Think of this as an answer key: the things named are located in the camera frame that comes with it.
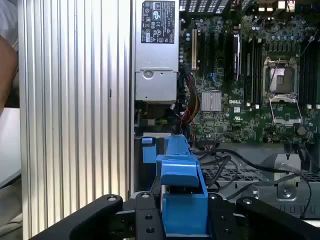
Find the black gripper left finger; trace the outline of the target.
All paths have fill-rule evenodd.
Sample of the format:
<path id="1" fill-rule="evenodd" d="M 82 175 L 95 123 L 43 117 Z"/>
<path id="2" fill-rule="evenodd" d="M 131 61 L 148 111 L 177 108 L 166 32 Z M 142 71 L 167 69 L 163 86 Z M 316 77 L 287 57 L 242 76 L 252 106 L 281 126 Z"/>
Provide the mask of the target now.
<path id="1" fill-rule="evenodd" d="M 138 193 L 123 201 L 106 194 L 49 228 L 34 240 L 162 240 L 160 210 L 151 192 Z"/>

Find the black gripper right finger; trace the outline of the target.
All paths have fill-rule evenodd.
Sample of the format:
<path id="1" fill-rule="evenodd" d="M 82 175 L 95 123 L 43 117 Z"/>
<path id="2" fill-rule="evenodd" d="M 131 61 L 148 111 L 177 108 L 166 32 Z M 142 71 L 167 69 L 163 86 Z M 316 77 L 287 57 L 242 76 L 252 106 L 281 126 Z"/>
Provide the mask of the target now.
<path id="1" fill-rule="evenodd" d="M 208 195 L 208 231 L 213 240 L 318 240 L 320 229 L 254 197 L 236 203 Z"/>

